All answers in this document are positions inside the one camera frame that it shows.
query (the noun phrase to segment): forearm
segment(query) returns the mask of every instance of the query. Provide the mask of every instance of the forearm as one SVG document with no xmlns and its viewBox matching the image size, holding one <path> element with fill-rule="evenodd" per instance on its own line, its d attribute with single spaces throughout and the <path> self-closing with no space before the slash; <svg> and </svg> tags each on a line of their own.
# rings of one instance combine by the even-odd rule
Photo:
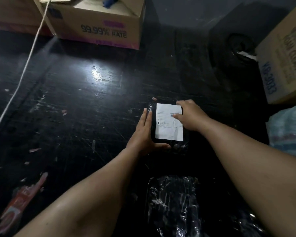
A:
<svg viewBox="0 0 296 237">
<path fill-rule="evenodd" d="M 296 236 L 296 158 L 210 118 L 199 131 L 264 224 L 277 236 Z"/>
<path fill-rule="evenodd" d="M 97 236 L 103 236 L 105 227 L 99 225 L 116 221 L 137 159 L 136 150 L 124 149 L 103 168 L 61 195 L 16 236 L 67 236 L 83 225 L 83 216 L 88 218 L 82 222 L 92 219 L 94 226 L 98 226 Z"/>
</svg>

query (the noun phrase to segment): scratched floor surface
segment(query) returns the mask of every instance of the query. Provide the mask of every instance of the scratched floor surface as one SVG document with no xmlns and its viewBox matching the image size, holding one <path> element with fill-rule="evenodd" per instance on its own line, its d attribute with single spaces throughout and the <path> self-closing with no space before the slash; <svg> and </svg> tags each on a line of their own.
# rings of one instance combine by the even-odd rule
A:
<svg viewBox="0 0 296 237">
<path fill-rule="evenodd" d="M 139 51 L 39 38 L 0 125 L 0 214 L 18 187 L 37 183 L 44 172 L 48 176 L 10 235 L 113 159 L 152 97 L 169 104 L 193 99 L 211 117 L 267 143 L 268 112 L 257 64 L 221 68 L 215 51 L 222 50 L 214 45 L 210 58 L 207 37 L 170 27 L 152 36 L 150 28 L 144 27 Z M 0 31 L 0 114 L 17 86 L 32 41 L 30 35 Z M 247 86 L 238 81 L 243 78 Z M 221 189 L 233 186 L 204 138 L 191 133 L 184 157 L 162 155 L 139 163 L 117 231 L 138 234 L 152 176 L 196 176 L 204 184 L 212 215 L 228 205 L 227 192 Z M 209 231 L 211 236 L 222 236 L 228 221 L 214 225 L 221 229 Z"/>
</svg>

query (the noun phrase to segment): left hand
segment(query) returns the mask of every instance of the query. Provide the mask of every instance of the left hand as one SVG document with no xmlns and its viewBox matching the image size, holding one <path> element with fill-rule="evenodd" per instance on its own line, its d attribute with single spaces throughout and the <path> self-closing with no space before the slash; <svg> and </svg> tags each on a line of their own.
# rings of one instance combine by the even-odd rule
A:
<svg viewBox="0 0 296 237">
<path fill-rule="evenodd" d="M 150 135 L 151 121 L 152 111 L 147 116 L 147 108 L 145 108 L 137 124 L 136 131 L 128 141 L 126 148 L 132 148 L 140 155 L 147 155 L 152 151 L 171 148 L 169 144 L 154 143 L 152 141 Z"/>
</svg>

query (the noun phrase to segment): hand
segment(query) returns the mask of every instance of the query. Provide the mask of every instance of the hand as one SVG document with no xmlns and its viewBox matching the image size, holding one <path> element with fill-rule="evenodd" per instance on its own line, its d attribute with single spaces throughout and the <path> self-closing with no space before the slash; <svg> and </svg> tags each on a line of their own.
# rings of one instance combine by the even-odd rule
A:
<svg viewBox="0 0 296 237">
<path fill-rule="evenodd" d="M 179 100 L 176 104 L 183 108 L 183 115 L 174 114 L 173 117 L 178 119 L 190 131 L 200 131 L 201 121 L 210 119 L 193 100 Z"/>
<path fill-rule="evenodd" d="M 166 143 L 154 143 L 151 139 L 152 111 L 148 113 L 147 108 L 144 109 L 143 114 L 137 124 L 136 131 L 128 141 L 126 148 L 132 148 L 137 151 L 140 155 L 147 155 L 152 151 L 159 149 L 170 149 L 171 146 Z"/>
</svg>

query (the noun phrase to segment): white cord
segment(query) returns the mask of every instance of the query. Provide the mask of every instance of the white cord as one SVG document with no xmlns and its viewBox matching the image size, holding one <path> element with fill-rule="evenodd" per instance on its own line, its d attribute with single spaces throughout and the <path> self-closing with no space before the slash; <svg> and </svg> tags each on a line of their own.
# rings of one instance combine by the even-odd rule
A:
<svg viewBox="0 0 296 237">
<path fill-rule="evenodd" d="M 4 115 L 6 114 L 8 108 L 9 108 L 11 102 L 12 102 L 12 100 L 14 99 L 14 96 L 16 95 L 16 93 L 18 92 L 18 90 L 19 90 L 19 88 L 20 88 L 20 85 L 21 85 L 21 82 L 22 82 L 22 79 L 23 79 L 24 73 L 25 73 L 25 71 L 26 71 L 26 69 L 27 69 L 27 65 L 28 65 L 28 63 L 30 62 L 30 59 L 31 59 L 31 57 L 32 57 L 32 53 L 33 53 L 33 50 L 34 50 L 34 47 L 35 47 L 35 44 L 36 44 L 36 41 L 37 41 L 37 37 L 38 37 L 38 35 L 39 35 L 39 32 L 40 32 L 41 29 L 42 29 L 42 26 L 43 26 L 43 23 L 44 23 L 44 19 L 45 19 L 45 17 L 46 17 L 47 9 L 48 9 L 48 6 L 49 6 L 49 3 L 50 3 L 50 2 L 51 2 L 51 0 L 49 0 L 48 3 L 47 3 L 47 5 L 46 5 L 46 9 L 45 9 L 45 12 L 44 12 L 44 15 L 43 15 L 43 19 L 42 19 L 42 21 L 41 21 L 41 24 L 40 24 L 38 30 L 37 30 L 37 33 L 36 33 L 36 36 L 35 36 L 35 39 L 34 39 L 34 42 L 33 42 L 33 45 L 32 45 L 31 51 L 30 51 L 30 54 L 29 54 L 29 57 L 27 58 L 26 64 L 25 64 L 24 69 L 23 69 L 23 72 L 22 72 L 22 75 L 21 75 L 21 78 L 20 78 L 20 81 L 19 81 L 18 87 L 16 87 L 16 90 L 15 90 L 14 94 L 12 95 L 12 97 L 11 97 L 11 99 L 9 100 L 9 102 L 8 102 L 8 104 L 7 104 L 7 106 L 6 106 L 6 108 L 5 108 L 4 111 L 2 112 L 2 114 L 1 114 L 1 116 L 0 116 L 0 123 L 1 123 L 2 119 L 4 118 Z"/>
</svg>

